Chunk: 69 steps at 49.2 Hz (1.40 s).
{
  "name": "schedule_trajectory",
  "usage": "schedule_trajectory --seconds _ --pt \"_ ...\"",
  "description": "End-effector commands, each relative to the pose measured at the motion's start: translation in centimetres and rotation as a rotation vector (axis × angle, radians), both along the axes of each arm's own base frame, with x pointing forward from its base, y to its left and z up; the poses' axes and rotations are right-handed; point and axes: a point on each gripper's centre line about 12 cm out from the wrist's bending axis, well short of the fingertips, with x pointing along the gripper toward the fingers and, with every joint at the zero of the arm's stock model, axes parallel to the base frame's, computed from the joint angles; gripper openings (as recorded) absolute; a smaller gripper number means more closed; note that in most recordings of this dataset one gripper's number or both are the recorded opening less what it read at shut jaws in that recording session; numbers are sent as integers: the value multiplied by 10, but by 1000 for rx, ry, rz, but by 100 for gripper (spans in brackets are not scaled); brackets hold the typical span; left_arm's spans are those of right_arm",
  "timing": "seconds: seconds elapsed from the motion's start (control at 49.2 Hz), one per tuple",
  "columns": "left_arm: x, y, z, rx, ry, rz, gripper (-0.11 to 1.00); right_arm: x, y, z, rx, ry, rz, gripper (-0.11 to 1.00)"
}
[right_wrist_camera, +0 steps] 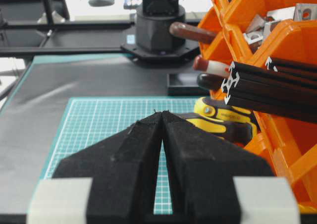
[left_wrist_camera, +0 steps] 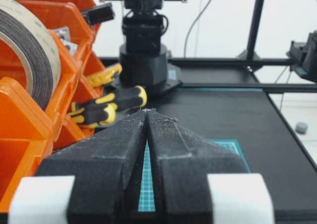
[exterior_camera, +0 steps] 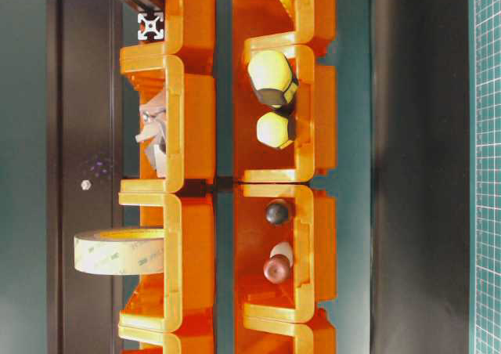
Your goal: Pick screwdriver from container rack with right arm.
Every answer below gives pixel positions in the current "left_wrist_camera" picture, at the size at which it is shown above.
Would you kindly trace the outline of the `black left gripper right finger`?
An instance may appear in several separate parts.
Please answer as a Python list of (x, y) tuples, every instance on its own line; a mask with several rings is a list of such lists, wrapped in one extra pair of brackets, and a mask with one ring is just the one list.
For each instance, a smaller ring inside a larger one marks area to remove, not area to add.
[(147, 111), (155, 209), (167, 224), (210, 224), (208, 174), (248, 173), (238, 154), (183, 127), (156, 110)]

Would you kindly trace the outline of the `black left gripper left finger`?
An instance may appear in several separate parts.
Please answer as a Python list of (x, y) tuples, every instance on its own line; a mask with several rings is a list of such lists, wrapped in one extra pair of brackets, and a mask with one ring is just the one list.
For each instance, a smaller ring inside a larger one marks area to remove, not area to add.
[(138, 211), (146, 118), (146, 111), (135, 112), (41, 162), (36, 176), (75, 177), (70, 224), (116, 224)]

